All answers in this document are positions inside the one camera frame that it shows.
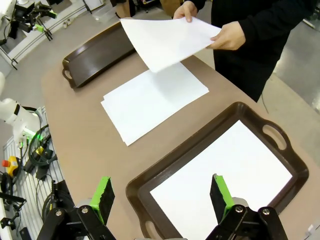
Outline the person's right hand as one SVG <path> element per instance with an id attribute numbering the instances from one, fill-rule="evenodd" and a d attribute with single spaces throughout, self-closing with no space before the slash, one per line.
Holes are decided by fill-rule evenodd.
<path id="1" fill-rule="evenodd" d="M 185 1 L 177 10 L 174 12 L 173 19 L 185 18 L 188 23 L 191 23 L 193 17 L 198 13 L 198 9 L 192 1 Z"/>

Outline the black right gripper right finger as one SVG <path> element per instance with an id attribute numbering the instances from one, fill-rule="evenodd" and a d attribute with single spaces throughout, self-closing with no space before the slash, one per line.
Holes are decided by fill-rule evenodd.
<path id="1" fill-rule="evenodd" d="M 210 199 L 217 226 L 208 240 L 287 240 L 287 234 L 273 207 L 264 206 L 253 211 L 236 204 L 221 175 L 212 176 Z"/>

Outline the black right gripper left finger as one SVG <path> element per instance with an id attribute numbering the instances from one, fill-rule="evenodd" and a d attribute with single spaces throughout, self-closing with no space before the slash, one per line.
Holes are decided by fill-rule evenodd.
<path id="1" fill-rule="evenodd" d="M 114 240 L 107 228 L 115 194 L 111 178 L 104 176 L 89 204 L 66 210 L 52 207 L 38 234 L 38 240 Z"/>

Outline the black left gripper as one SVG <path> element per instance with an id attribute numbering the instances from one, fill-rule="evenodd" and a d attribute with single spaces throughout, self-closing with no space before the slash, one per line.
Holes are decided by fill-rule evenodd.
<path id="1" fill-rule="evenodd" d="M 43 32 L 44 27 L 37 24 L 38 18 L 57 17 L 57 15 L 58 14 L 53 12 L 49 5 L 42 3 L 32 3 L 28 7 L 15 4 L 13 11 L 13 30 L 17 31 L 18 29 L 21 29 L 25 32 Z"/>

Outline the person's left hand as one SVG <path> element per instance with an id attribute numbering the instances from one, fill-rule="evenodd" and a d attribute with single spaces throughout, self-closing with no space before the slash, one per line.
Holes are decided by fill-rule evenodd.
<path id="1" fill-rule="evenodd" d="M 238 21 L 222 26 L 221 31 L 210 39 L 212 44 L 207 46 L 212 50 L 236 51 L 246 42 L 244 31 Z"/>

